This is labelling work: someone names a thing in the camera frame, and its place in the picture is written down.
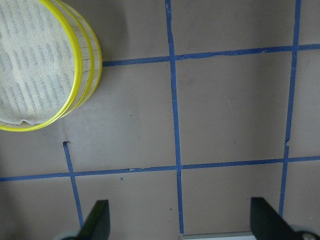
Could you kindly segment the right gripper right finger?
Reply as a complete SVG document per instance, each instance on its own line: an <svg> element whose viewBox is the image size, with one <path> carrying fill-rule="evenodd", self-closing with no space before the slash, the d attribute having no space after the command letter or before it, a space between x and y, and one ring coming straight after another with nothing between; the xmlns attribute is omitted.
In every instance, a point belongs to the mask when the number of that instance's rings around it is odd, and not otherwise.
<svg viewBox="0 0 320 240"><path fill-rule="evenodd" d="M303 240L263 197L250 200L250 230L257 240Z"/></svg>

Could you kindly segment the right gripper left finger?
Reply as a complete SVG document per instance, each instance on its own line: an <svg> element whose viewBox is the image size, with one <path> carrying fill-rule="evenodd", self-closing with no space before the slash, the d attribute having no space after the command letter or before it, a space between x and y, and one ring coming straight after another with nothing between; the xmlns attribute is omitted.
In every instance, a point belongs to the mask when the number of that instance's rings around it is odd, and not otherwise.
<svg viewBox="0 0 320 240"><path fill-rule="evenodd" d="M80 240L108 240L110 206L108 200L97 200L79 231Z"/></svg>

